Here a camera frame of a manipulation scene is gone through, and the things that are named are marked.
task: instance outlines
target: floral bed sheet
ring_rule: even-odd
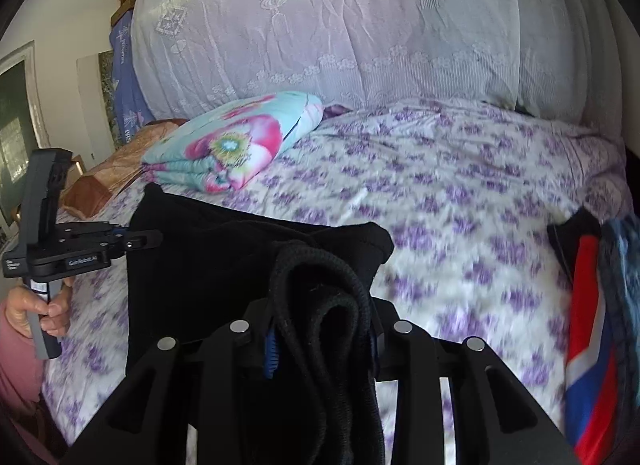
[[[581,204],[600,219],[630,210],[621,145],[482,103],[404,100],[321,122],[238,192],[164,188],[274,218],[377,222],[396,249],[372,294],[433,336],[483,337],[562,428],[570,287],[545,226]],[[97,219],[129,222],[143,187],[133,183]],[[123,379],[127,335],[123,257],[78,277],[63,355],[47,365],[44,397],[68,442]],[[394,383],[378,385],[387,450],[395,399]],[[455,463],[446,388],[443,404]]]

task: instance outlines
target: blue fabric stripe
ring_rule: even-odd
[[[566,392],[565,401],[565,432],[572,447],[580,440],[593,414],[593,408],[600,396],[604,376],[612,347],[611,326],[609,315],[605,312],[600,338],[600,354],[595,365],[589,369]]]

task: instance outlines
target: red white and blue garment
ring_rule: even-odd
[[[582,236],[571,303],[565,431],[584,465],[600,465],[610,454],[618,401],[615,347],[597,260],[598,239]]]

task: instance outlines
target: human hand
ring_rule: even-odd
[[[40,299],[25,286],[15,286],[9,291],[6,300],[6,320],[20,335],[31,338],[31,328],[27,312],[32,311],[44,315],[40,326],[53,337],[66,335],[69,328],[69,305],[73,292],[74,278],[66,277],[60,293],[49,304]]]

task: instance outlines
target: red fabric stripe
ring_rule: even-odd
[[[598,239],[595,236],[582,236],[575,260],[567,361],[584,351],[591,340],[593,320],[598,307],[597,262]]]
[[[618,401],[616,358],[609,352],[607,374],[604,377],[598,401],[584,434],[575,446],[582,465],[600,465],[613,448],[616,402]]]

